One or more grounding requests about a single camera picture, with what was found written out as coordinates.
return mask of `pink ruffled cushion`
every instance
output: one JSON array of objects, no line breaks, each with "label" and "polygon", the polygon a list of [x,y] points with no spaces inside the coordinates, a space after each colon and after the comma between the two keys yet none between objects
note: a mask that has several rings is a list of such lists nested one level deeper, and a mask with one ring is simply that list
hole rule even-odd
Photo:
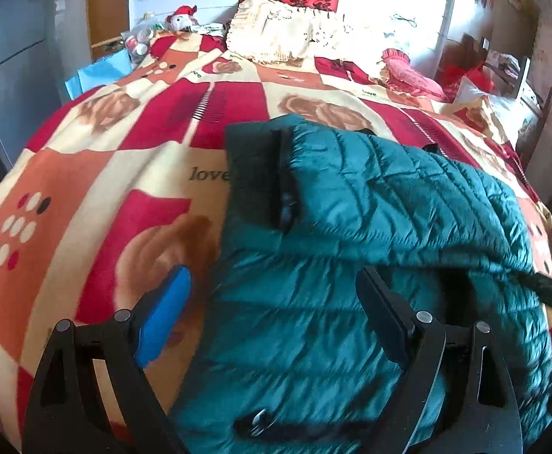
[{"label": "pink ruffled cushion", "polygon": [[410,58],[402,51],[385,50],[381,58],[386,63],[390,74],[387,84],[392,89],[410,93],[413,96],[421,95],[440,102],[450,102],[442,87],[414,70],[410,65]]}]

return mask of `patterned bedspread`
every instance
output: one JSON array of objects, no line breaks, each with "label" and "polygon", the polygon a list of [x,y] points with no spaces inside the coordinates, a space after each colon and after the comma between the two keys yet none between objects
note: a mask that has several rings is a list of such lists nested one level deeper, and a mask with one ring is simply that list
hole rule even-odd
[{"label": "patterned bedspread", "polygon": [[[351,62],[255,64],[197,34],[162,37],[152,51],[156,58],[119,83],[57,111],[0,184],[0,428],[15,446],[57,321],[103,321],[183,263],[192,297],[146,370],[165,409],[177,397],[219,251],[230,123],[297,113],[342,129],[368,127],[406,145],[436,143],[444,156],[514,190],[534,267],[552,276],[552,218],[484,102],[395,93]],[[105,366],[96,369],[109,417],[121,424]]]}]

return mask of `brown door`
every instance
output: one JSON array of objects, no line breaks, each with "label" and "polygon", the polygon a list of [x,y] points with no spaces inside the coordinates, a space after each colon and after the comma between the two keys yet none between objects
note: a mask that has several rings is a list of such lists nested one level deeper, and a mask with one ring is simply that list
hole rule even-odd
[{"label": "brown door", "polygon": [[93,60],[107,54],[102,42],[129,29],[129,0],[87,0],[89,39]]}]

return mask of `green cloth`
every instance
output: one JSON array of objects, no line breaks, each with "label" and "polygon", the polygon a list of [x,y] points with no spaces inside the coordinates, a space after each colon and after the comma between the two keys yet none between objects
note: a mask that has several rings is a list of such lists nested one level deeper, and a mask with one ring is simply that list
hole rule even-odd
[{"label": "green cloth", "polygon": [[[287,130],[288,135],[278,132]],[[206,324],[169,417],[192,454],[348,453],[357,445],[263,444],[240,416],[377,418],[400,376],[368,327],[354,280],[365,264],[442,323],[485,320],[515,388],[525,442],[547,426],[551,342],[536,295],[512,279],[532,254],[511,189],[471,166],[288,115],[228,127],[232,191]],[[277,228],[281,188],[299,211]],[[415,441],[428,437],[439,376]]]}]

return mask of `plush toy with red hat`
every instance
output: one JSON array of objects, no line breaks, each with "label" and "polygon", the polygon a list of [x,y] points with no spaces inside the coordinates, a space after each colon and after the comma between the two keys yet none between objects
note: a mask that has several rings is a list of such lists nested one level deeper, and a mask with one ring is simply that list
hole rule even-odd
[{"label": "plush toy with red hat", "polygon": [[198,25],[198,20],[196,20],[193,15],[196,13],[198,8],[196,5],[192,6],[181,6],[175,10],[171,15],[166,18],[166,28],[169,31],[183,31],[188,29],[192,25]]}]

